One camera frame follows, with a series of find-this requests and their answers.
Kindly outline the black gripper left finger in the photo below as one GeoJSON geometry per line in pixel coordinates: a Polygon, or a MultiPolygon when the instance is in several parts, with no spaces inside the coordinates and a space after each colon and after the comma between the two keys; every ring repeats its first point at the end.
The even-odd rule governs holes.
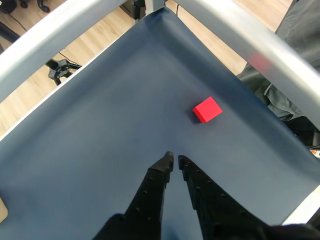
{"type": "Polygon", "coordinates": [[[155,162],[145,174],[125,213],[110,217],[95,240],[159,240],[166,185],[173,171],[171,151],[155,162]]]}

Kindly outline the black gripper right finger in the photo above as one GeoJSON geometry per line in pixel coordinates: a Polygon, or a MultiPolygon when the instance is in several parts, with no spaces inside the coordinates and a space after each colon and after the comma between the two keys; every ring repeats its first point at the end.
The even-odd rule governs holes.
{"type": "Polygon", "coordinates": [[[274,240],[269,225],[251,214],[192,160],[178,157],[205,240],[274,240]]]}

